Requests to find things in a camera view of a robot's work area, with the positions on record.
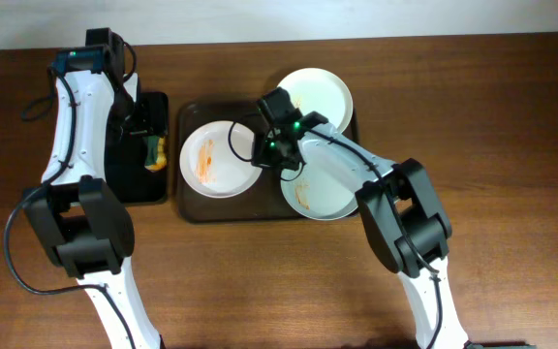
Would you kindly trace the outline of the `cream white plate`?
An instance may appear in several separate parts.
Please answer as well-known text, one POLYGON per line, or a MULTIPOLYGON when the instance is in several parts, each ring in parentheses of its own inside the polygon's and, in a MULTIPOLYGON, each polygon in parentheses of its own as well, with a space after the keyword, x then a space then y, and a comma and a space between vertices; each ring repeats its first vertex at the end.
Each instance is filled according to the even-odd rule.
POLYGON ((346 83, 321 68, 303 68, 286 75, 277 84, 285 89, 303 115, 316 111, 340 132, 351 123, 354 102, 346 83))

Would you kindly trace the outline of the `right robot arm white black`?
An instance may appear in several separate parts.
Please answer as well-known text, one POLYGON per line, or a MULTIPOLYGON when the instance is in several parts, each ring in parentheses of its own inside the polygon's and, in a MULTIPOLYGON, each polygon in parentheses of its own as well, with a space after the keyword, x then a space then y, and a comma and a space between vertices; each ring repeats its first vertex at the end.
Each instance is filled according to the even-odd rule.
POLYGON ((253 164, 294 171, 316 165, 353 193, 371 250, 402 282, 418 346, 468 347, 450 291, 452 228, 424 166, 381 158, 316 112, 262 116, 267 128, 254 140, 253 164))

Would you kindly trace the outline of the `pinkish white plate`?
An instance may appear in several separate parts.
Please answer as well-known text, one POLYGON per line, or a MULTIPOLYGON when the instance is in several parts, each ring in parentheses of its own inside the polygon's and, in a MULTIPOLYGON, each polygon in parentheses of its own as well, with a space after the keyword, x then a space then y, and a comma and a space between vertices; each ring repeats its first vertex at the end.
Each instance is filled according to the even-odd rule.
POLYGON ((242 124, 220 120, 196 129, 184 142, 179 168, 185 182, 197 193, 212 199, 237 196, 253 186, 262 170, 249 162, 254 133, 242 124))

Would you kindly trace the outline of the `light blue plate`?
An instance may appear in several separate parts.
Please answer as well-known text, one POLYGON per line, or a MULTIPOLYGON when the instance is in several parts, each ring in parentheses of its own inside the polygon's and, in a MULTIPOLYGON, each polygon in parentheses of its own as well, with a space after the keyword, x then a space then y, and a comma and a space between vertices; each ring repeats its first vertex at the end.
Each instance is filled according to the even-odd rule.
POLYGON ((357 210, 355 195, 311 160, 296 170, 282 170, 280 187, 288 205, 310 219, 337 220, 357 210))

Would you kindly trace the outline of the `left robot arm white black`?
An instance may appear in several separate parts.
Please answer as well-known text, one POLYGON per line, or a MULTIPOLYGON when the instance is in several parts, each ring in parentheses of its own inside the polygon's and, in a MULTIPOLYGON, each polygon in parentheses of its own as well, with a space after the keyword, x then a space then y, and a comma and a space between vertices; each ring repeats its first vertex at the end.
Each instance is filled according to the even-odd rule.
POLYGON ((128 43, 57 52, 47 101, 57 107, 41 183, 15 208, 52 264, 76 280, 114 348, 161 348, 133 276, 135 228, 127 207, 167 196, 169 104, 143 92, 128 43))

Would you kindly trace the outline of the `yellow green sponge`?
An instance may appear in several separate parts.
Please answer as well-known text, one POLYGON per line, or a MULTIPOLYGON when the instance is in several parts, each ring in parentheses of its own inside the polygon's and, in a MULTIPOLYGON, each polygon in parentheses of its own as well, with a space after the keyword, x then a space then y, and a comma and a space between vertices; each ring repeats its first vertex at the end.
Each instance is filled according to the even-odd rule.
POLYGON ((144 167, 151 172, 159 172, 167 166, 165 137, 148 136, 143 139, 147 148, 144 167))

